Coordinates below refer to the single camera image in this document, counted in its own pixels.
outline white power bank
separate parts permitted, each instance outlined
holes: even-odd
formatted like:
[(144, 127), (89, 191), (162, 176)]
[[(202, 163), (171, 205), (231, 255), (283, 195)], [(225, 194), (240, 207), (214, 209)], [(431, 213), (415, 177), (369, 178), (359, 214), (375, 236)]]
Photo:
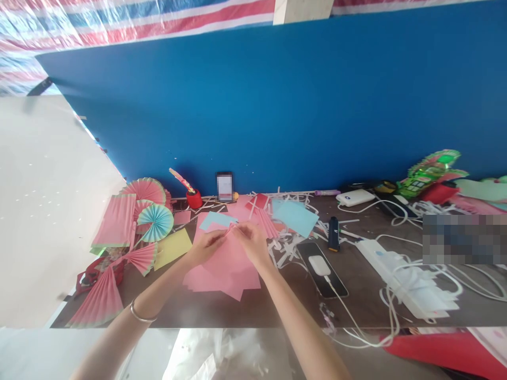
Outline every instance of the white power bank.
[(375, 199), (375, 196), (366, 190), (358, 189), (348, 193), (338, 194), (336, 199), (340, 202), (340, 204), (350, 207), (372, 201)]
[(331, 274), (331, 269), (327, 266), (326, 262), (324, 261), (324, 258), (322, 256), (310, 256), (308, 258), (308, 261), (312, 265), (315, 273), (317, 273), (319, 276), (329, 276)]

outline yellow paper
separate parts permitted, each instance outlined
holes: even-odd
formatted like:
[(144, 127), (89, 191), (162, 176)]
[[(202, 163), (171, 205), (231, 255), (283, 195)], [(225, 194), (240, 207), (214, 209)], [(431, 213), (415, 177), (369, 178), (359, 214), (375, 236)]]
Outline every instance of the yellow paper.
[(155, 270), (184, 255), (191, 247), (192, 242), (186, 229), (181, 229), (163, 238), (158, 242), (158, 255), (154, 265)]

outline power strip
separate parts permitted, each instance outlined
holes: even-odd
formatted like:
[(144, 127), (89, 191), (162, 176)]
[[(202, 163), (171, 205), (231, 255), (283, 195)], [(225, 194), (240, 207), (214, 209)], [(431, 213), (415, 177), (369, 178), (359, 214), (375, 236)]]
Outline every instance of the power strip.
[(457, 297), (440, 289), (433, 278), (434, 272), (420, 267), (393, 271), (408, 262), (399, 254), (386, 251), (376, 240), (360, 240), (355, 244), (364, 258), (395, 292), (414, 317), (434, 319), (448, 317), (447, 310), (458, 310)]

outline blue paper fan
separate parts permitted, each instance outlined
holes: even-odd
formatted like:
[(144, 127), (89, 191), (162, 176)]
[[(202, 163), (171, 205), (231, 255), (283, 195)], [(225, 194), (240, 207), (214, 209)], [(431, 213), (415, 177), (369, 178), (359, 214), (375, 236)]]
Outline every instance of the blue paper fan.
[(142, 241), (153, 243), (165, 238), (174, 225), (171, 211), (158, 204), (153, 204), (141, 211), (137, 224), (151, 223), (149, 230), (141, 238)]

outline glue stick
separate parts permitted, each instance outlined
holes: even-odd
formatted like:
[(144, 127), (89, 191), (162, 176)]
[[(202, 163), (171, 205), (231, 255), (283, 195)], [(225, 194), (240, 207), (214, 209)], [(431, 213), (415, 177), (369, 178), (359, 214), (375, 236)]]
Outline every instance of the glue stick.
[(339, 190), (316, 190), (315, 195), (322, 196), (322, 195), (338, 195), (342, 192)]

